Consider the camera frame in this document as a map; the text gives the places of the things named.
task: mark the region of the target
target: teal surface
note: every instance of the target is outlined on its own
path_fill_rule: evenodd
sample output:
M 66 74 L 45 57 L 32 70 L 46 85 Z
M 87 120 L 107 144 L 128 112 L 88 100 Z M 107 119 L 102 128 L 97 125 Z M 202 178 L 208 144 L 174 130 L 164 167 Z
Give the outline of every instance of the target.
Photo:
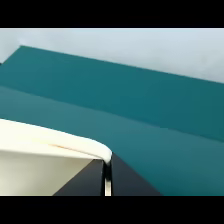
M 0 118 L 96 139 L 164 195 L 224 195 L 222 84 L 21 47 L 0 86 Z
M 0 117 L 96 139 L 164 195 L 224 195 L 224 143 L 0 87 Z
M 224 141 L 224 85 L 29 47 L 0 85 L 151 125 Z

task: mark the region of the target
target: black bar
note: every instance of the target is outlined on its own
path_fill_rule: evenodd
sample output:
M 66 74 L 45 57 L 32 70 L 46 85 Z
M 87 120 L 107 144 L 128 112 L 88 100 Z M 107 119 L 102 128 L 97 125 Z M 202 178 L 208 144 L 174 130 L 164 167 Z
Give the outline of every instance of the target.
M 93 160 L 54 196 L 104 196 L 104 162 Z
M 162 196 L 117 155 L 111 159 L 112 196 Z

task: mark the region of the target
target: teal panel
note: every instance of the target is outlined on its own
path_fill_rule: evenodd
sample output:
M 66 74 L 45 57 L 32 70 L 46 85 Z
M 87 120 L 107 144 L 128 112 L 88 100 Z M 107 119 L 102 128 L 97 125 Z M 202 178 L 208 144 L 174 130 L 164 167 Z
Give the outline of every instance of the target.
M 0 85 L 224 141 L 223 84 L 21 47 Z
M 164 195 L 224 195 L 224 143 L 0 87 L 0 117 L 96 139 Z

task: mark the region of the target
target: white strip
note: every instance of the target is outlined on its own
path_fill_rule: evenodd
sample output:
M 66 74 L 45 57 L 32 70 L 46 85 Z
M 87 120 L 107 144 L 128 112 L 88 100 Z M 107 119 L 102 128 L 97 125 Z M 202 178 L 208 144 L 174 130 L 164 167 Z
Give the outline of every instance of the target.
M 0 149 L 40 155 L 102 159 L 111 150 L 95 140 L 35 125 L 0 119 Z

